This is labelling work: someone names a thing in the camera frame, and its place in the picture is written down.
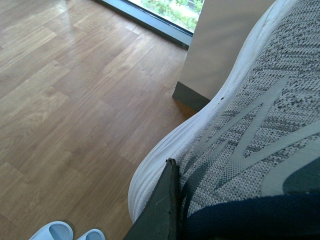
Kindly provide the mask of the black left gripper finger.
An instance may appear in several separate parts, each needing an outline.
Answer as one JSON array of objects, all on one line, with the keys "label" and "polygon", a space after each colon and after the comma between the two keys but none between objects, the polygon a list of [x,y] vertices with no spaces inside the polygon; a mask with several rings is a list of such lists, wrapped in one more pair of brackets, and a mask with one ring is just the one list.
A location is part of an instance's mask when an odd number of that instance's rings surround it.
[{"label": "black left gripper finger", "polygon": [[179,170],[176,161],[169,158],[144,210],[124,239],[176,240],[178,197]]}]

